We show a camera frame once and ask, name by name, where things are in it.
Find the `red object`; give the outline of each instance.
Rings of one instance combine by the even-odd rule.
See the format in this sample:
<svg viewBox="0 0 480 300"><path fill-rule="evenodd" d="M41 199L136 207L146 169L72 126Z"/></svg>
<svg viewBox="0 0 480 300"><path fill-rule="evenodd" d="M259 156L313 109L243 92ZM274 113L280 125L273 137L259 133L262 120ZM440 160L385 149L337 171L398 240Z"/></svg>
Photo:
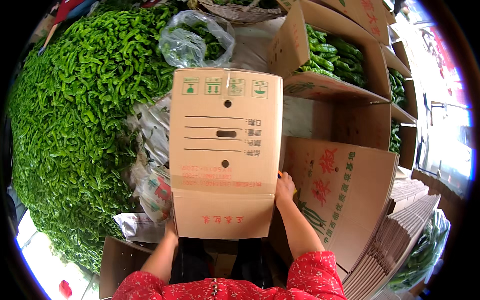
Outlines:
<svg viewBox="0 0 480 300"><path fill-rule="evenodd" d="M65 21L68 13L83 2L85 2L85 0L62 0L54 25Z"/></svg>
<svg viewBox="0 0 480 300"><path fill-rule="evenodd" d="M141 5L142 8L151 8L154 7L160 0L148 0L144 4Z"/></svg>
<svg viewBox="0 0 480 300"><path fill-rule="evenodd" d="M68 282L66 282L65 280L62 280L62 282L60 282L59 291L65 299L68 299L72 296L72 289L68 285Z"/></svg>
<svg viewBox="0 0 480 300"><path fill-rule="evenodd" d="M218 292L212 296L214 286ZM224 278L166 285L148 272L137 271L122 282L112 300L127 299L347 300L336 272L335 255L329 251L299 257L288 273L287 290L261 289L249 281Z"/></svg>

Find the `plastic bag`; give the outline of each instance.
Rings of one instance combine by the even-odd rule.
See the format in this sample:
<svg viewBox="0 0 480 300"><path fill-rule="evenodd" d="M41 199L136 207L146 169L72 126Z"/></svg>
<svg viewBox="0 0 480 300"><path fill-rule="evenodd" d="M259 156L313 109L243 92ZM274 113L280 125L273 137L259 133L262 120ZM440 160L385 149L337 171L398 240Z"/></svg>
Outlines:
<svg viewBox="0 0 480 300"><path fill-rule="evenodd" d="M142 189L140 205L148 217L157 223L166 220L172 208L170 170L164 166L153 169Z"/></svg>
<svg viewBox="0 0 480 300"><path fill-rule="evenodd" d="M388 283L389 288L399 293L410 290L424 278L428 282L442 256L449 232L450 222L443 210L435 209L410 256Z"/></svg>
<svg viewBox="0 0 480 300"><path fill-rule="evenodd" d="M216 37L225 50L225 53L216 60L205 60L207 45L204 39L197 34L174 27L187 24L190 27L204 23L210 32ZM218 23L224 23L225 31ZM197 11L183 11L175 15L162 31L162 37L158 44L165 60L170 66L178 68L194 67L219 67L230 61L235 47L235 38L232 25L225 19L204 15Z"/></svg>

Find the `person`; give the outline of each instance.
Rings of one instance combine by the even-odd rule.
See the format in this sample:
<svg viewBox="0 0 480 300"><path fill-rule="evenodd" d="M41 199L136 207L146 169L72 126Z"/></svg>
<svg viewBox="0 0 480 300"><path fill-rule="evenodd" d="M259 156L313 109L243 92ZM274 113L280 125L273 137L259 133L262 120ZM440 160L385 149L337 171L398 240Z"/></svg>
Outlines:
<svg viewBox="0 0 480 300"><path fill-rule="evenodd" d="M57 4L55 4L55 6L53 6L50 10L50 14L52 14L55 10L58 10L57 16L55 18L55 23L50 29L50 32L48 33L45 44L38 51L38 56L43 55L43 52L45 52L45 50L47 49L47 45L52 39L52 36L57 30L57 27L60 25L60 23L65 20L75 19L88 14L94 3L98 5L97 0L62 0L61 3L58 2Z"/></svg>
<svg viewBox="0 0 480 300"><path fill-rule="evenodd" d="M336 270L335 255L325 251L319 237L293 202L295 184L284 172L276 185L275 201L287 232L288 245L295 259L288 273L287 289L262 289L250 281L207 278L202 281L170 284L172 262L179 238L172 223L165 237L143 265L119 286L113 300L140 299L323 299L345 298Z"/></svg>

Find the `woman's hand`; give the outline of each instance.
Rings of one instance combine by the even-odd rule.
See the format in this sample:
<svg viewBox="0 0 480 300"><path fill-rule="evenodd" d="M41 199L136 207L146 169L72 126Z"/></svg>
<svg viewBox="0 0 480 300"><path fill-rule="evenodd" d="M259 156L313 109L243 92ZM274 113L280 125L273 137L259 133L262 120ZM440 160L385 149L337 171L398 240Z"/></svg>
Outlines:
<svg viewBox="0 0 480 300"><path fill-rule="evenodd" d="M168 284L172 273L173 254L178 244L179 237L175 230L175 222L173 220L167 221L165 235L153 254L145 262L142 271L149 272Z"/></svg>
<svg viewBox="0 0 480 300"><path fill-rule="evenodd" d="M282 215L293 259L297 259L308 252L325 251L325 248L313 227L293 202L294 192L292 177L283 172L282 178L276 182L275 201Z"/></svg>
<svg viewBox="0 0 480 300"><path fill-rule="evenodd" d="M292 177L283 172L281 179L276 181L275 201L277 206L293 203L293 193L295 192L295 183Z"/></svg>

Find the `cardboard box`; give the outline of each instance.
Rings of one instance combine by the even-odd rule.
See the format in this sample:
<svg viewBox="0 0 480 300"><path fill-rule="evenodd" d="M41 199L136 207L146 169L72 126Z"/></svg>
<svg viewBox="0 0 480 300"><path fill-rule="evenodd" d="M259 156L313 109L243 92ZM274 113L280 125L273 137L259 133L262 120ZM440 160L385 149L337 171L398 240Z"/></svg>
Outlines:
<svg viewBox="0 0 480 300"><path fill-rule="evenodd" d="M282 78L177 69L170 174L177 232L198 239L268 236L282 129Z"/></svg>
<svg viewBox="0 0 480 300"><path fill-rule="evenodd" d="M30 43L36 43L41 38L48 36L50 30L52 29L53 25L55 24L55 17L51 14L47 14L35 28L35 31L30 38Z"/></svg>
<svg viewBox="0 0 480 300"><path fill-rule="evenodd" d="M387 19L380 0L312 0L339 12L367 30L379 42L388 45ZM290 11L295 0L277 0Z"/></svg>
<svg viewBox="0 0 480 300"><path fill-rule="evenodd" d="M295 182L296 201L346 272L387 209L397 164L398 155L387 151L288 138L284 169Z"/></svg>
<svg viewBox="0 0 480 300"><path fill-rule="evenodd" d="M359 48L365 58L362 66L368 79L367 90L371 92L313 72L292 75L310 59L305 24L339 36ZM292 5L270 45L268 67L272 73L284 78L284 94L288 96L332 100L348 97L357 101L376 98L380 102L390 99L388 70L378 41L355 22L307 0L298 0Z"/></svg>
<svg viewBox="0 0 480 300"><path fill-rule="evenodd" d="M100 267L100 299L109 299L128 275L139 271L153 251L113 237L105 238Z"/></svg>

